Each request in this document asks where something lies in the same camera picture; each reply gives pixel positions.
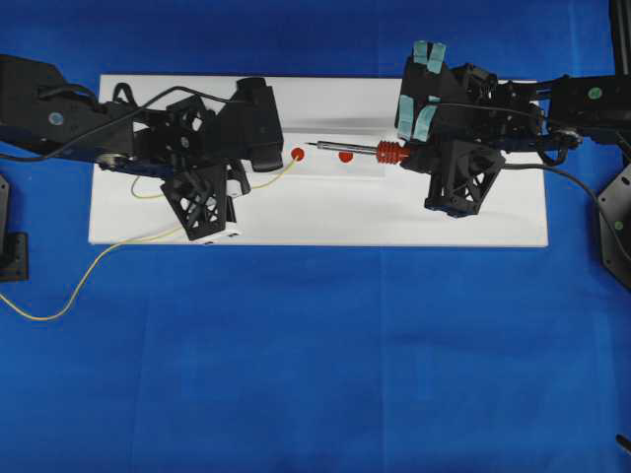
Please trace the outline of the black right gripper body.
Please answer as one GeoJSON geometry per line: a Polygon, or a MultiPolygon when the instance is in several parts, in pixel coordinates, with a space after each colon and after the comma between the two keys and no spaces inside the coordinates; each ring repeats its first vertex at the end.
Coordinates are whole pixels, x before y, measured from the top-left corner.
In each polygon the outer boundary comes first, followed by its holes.
{"type": "Polygon", "coordinates": [[[433,125],[444,126],[445,135],[547,159],[545,112],[540,107],[547,99],[546,82],[502,81],[470,63],[434,66],[433,76],[441,86],[433,125]]]}

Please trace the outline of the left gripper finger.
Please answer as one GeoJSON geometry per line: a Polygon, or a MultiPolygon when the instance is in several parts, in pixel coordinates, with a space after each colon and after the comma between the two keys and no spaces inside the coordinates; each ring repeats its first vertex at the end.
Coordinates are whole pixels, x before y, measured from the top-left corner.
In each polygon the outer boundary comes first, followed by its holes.
{"type": "Polygon", "coordinates": [[[283,167],[284,138],[273,89],[261,77],[236,82],[232,102],[216,116],[216,152],[249,161],[255,172],[283,167]]]}
{"type": "Polygon", "coordinates": [[[237,221],[233,200],[251,188],[242,165],[185,170],[161,185],[189,240],[218,235],[237,221]]]}

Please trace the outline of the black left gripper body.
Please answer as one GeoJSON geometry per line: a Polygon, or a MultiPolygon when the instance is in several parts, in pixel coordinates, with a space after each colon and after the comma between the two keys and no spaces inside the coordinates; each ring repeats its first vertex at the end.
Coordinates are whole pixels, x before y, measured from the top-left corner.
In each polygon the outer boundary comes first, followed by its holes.
{"type": "Polygon", "coordinates": [[[246,195],[242,118],[246,94],[223,100],[216,112],[193,94],[164,110],[149,110],[134,133],[132,173],[162,181],[173,207],[228,207],[246,195]]]}

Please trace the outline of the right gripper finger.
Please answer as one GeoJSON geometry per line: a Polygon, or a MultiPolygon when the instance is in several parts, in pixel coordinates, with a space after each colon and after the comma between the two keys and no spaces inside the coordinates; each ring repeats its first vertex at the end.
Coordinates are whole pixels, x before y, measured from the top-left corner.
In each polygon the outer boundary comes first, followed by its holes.
{"type": "Polygon", "coordinates": [[[400,85],[395,127],[406,142],[428,142],[439,135],[465,129],[466,92],[445,63],[447,47],[417,40],[407,58],[400,85]]]}
{"type": "Polygon", "coordinates": [[[463,218],[479,213],[505,163],[499,150],[451,140],[413,148],[403,167],[430,176],[426,209],[463,218]]]}

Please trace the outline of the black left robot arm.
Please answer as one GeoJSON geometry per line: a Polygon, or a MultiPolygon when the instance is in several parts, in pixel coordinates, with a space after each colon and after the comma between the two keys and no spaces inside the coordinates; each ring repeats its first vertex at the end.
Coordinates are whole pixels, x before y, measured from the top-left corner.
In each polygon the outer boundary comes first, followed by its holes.
{"type": "Polygon", "coordinates": [[[3,55],[1,140],[27,151],[25,163],[63,159],[159,179],[187,238],[197,240],[236,222],[249,169],[283,167],[280,118],[264,79],[237,81],[218,111],[206,106],[211,98],[174,86],[139,104],[118,83],[101,102],[52,64],[3,55]]]}

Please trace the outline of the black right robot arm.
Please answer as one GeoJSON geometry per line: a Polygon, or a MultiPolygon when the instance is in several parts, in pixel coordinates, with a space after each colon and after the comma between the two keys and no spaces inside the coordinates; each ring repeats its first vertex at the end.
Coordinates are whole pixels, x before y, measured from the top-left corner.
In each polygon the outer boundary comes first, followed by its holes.
{"type": "Polygon", "coordinates": [[[398,98],[398,142],[380,155],[429,175],[426,208],[477,214],[508,153],[535,153],[553,168],[586,138],[628,147],[629,77],[502,82],[470,63],[449,66],[446,53],[440,42],[414,42],[398,98]]]}

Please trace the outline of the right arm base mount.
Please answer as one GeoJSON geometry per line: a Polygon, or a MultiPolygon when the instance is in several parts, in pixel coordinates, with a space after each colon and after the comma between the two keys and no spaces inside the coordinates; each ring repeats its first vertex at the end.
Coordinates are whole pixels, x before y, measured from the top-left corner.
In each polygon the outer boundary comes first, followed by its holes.
{"type": "Polygon", "coordinates": [[[598,195],[600,256],[615,280],[630,290],[630,165],[598,195]]]}

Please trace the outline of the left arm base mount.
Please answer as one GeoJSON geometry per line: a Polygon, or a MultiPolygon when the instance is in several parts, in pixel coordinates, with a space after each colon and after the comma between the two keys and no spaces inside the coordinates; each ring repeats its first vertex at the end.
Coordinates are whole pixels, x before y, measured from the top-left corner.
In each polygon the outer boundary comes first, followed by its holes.
{"type": "Polygon", "coordinates": [[[0,278],[2,283],[29,280],[28,235],[8,230],[11,186],[1,176],[0,192],[0,278]]]}

